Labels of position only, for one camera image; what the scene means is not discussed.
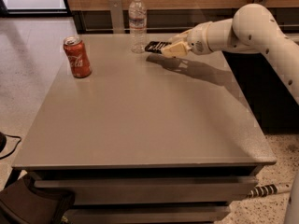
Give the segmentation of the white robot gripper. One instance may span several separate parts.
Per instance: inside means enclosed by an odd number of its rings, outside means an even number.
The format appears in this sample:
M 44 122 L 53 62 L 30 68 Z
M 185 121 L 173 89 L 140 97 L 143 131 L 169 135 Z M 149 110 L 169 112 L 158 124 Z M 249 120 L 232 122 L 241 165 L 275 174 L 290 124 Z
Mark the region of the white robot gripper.
M 161 49 L 166 58 L 186 56 L 191 50 L 196 55 L 206 55 L 212 52 L 207 42 L 207 30 L 211 21 L 200 23 L 194 28 L 186 30 L 168 39 L 173 43 Z

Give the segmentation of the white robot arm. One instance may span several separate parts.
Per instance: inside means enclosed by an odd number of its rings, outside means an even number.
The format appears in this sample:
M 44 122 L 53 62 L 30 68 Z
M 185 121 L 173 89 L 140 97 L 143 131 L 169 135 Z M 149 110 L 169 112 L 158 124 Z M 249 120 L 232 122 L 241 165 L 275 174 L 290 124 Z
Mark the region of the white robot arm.
M 185 56 L 190 51 L 196 55 L 215 51 L 260 53 L 299 104 L 299 45 L 283 34 L 262 5 L 245 5 L 228 20 L 200 23 L 173 36 L 170 44 L 161 49 L 168 58 Z

